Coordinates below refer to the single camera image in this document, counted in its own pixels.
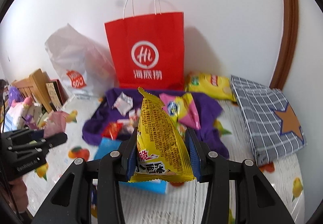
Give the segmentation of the left hand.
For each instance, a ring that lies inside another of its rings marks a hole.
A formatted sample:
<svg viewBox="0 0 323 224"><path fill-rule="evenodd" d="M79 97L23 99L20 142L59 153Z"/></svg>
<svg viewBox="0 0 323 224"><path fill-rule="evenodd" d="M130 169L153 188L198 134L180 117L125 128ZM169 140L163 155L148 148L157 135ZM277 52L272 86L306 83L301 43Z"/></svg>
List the left hand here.
<svg viewBox="0 0 323 224"><path fill-rule="evenodd" d="M19 213L25 212L28 206L27 187L23 178L17 178L9 182L10 190L15 200Z"/></svg>

